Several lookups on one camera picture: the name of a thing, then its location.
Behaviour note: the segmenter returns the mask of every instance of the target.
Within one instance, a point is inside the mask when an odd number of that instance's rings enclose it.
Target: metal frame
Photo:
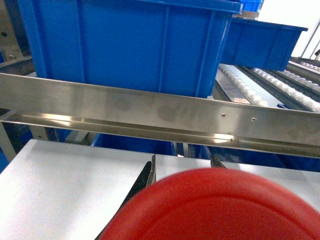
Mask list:
[[[320,114],[0,74],[1,122],[320,158]]]
[[[17,153],[2,122],[0,123],[0,146],[6,159],[10,163],[16,157]]]
[[[5,62],[30,55],[18,0],[0,0],[0,43]]]
[[[314,29],[312,30],[312,33],[311,33],[311,35],[310,35],[310,37],[309,37],[309,39],[308,39],[308,41],[307,41],[302,53],[301,53],[301,56],[300,56],[301,58],[303,58],[303,56],[304,56],[306,50],[308,49],[312,39],[314,38],[316,32],[318,31],[319,26],[320,26],[320,18],[318,19],[318,22],[315,24]]]
[[[316,70],[313,70],[306,66],[302,66],[301,64],[298,64],[293,61],[289,61],[288,65],[286,66],[286,69],[294,74],[297,74],[301,77],[304,77],[312,81],[315,84],[320,85],[320,72]]]

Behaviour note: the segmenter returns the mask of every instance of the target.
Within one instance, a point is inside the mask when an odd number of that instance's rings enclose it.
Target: white table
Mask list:
[[[95,239],[152,154],[30,140],[0,174],[3,240]],[[225,163],[288,188],[320,211],[320,173]],[[156,156],[156,177],[210,161]]]

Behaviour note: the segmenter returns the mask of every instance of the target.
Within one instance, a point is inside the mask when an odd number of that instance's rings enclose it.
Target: red lid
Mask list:
[[[285,188],[243,171],[205,168],[133,197],[102,240],[320,239],[320,214]]]

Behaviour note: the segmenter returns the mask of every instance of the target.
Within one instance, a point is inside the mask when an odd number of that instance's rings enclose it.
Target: stainless steel rail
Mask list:
[[[320,158],[320,114],[0,74],[1,122]]]

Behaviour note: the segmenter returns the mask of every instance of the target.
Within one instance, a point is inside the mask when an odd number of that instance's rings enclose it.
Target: blue plastic bin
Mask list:
[[[173,142],[129,136],[98,133],[90,145],[92,147],[119,149],[150,154],[163,154],[170,156],[177,155]]]
[[[19,0],[38,77],[206,98],[234,0]]]
[[[233,18],[222,64],[283,71],[307,28]]]
[[[262,0],[241,0],[242,2],[242,10],[250,11],[250,12],[258,12]]]

